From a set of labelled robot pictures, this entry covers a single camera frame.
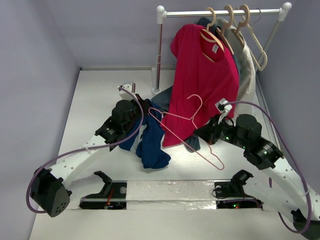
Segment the pink wire hanger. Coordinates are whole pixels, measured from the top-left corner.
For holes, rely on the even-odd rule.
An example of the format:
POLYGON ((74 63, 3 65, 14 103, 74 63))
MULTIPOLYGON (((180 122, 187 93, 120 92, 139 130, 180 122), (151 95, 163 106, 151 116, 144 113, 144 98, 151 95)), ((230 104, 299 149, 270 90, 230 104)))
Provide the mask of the pink wire hanger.
POLYGON ((183 119, 183 120, 186 120, 186 121, 189 121, 189 122, 192 122, 193 126, 195 127, 195 129, 197 130, 198 127, 195 123, 195 117, 196 115, 198 114, 198 112, 200 111, 201 107, 203 106, 203 100, 202 98, 197 95, 197 94, 191 94, 190 96, 187 97, 187 99, 189 100, 190 98, 192 97, 197 97, 200 101, 200 105, 198 107, 198 109, 194 112, 194 114, 191 116, 191 117, 184 117, 184 116, 181 116, 181 115, 177 115, 177 114, 173 114, 173 113, 170 113, 170 112, 167 112, 167 111, 161 111, 157 108, 154 108, 154 107, 150 107, 148 109, 148 114, 154 118, 160 125, 162 125, 166 130, 168 130, 172 135, 174 135, 178 140, 180 140, 181 143, 183 143, 185 146, 187 146, 189 149, 193 150, 194 153, 196 153, 197 155, 199 155, 202 159, 204 159, 205 161, 207 161, 211 166, 213 166, 214 168, 216 168, 217 170, 219 171, 223 171, 225 169, 225 164, 221 161, 221 159, 213 153, 212 151, 212 148, 210 147, 210 145, 208 143, 206 143, 206 145, 208 146, 209 150, 210 150, 210 154, 212 156, 214 156, 219 162, 220 164, 222 165, 222 167, 217 167, 215 164, 213 164, 210 160, 208 160, 206 157, 204 157, 202 154, 200 154, 197 150, 195 150, 192 146, 190 146, 189 144, 187 144, 184 140, 182 140, 178 135, 176 135, 171 129, 169 129, 164 123, 162 123, 160 120, 158 120, 151 112, 151 110, 154 110, 158 113, 161 114, 161 116, 163 115, 169 115, 169 116, 174 116, 176 118, 180 118, 180 119, 183 119))

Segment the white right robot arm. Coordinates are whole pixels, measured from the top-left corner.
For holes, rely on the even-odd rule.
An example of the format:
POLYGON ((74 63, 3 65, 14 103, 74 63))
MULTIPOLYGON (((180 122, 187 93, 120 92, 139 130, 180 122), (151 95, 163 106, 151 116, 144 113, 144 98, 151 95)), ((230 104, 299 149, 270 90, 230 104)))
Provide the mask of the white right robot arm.
POLYGON ((320 238, 320 195, 291 167, 284 154, 261 136, 262 125, 249 114, 241 114, 235 123, 212 117, 194 134, 209 145, 218 140, 244 150, 244 158, 267 175, 280 190, 263 185, 244 169, 231 179, 215 184, 213 195, 218 199, 252 197, 269 205, 286 217, 295 230, 308 240, 320 238))

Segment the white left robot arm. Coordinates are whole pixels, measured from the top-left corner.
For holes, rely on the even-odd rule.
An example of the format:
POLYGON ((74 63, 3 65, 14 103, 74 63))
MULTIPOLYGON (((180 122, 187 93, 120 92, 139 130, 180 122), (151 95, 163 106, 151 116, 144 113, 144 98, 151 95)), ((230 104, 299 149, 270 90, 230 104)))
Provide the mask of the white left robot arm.
POLYGON ((54 218, 71 202, 71 183, 91 165, 104 149, 134 140, 146 119, 151 102, 138 95, 131 100, 118 101, 109 117, 83 147, 60 155, 63 160, 52 159, 39 167, 26 190, 28 208, 38 214, 54 218))

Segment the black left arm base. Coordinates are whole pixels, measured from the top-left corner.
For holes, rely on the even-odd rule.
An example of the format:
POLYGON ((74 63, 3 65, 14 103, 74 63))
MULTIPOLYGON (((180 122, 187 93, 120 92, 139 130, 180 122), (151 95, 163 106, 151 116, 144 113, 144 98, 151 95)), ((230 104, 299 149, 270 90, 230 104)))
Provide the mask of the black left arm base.
POLYGON ((103 181, 98 193, 83 196, 79 207, 83 210, 125 210, 127 208, 127 181, 113 181, 102 171, 94 172, 103 181))

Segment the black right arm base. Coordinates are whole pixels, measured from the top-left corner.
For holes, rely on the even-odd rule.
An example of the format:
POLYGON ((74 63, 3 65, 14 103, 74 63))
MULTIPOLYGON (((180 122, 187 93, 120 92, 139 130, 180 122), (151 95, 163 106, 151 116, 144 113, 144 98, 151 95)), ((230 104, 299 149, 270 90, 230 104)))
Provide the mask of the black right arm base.
POLYGON ((240 170, 230 180, 214 183, 211 195, 216 198, 217 209, 263 209, 263 202, 248 195, 244 186, 253 175, 240 170))

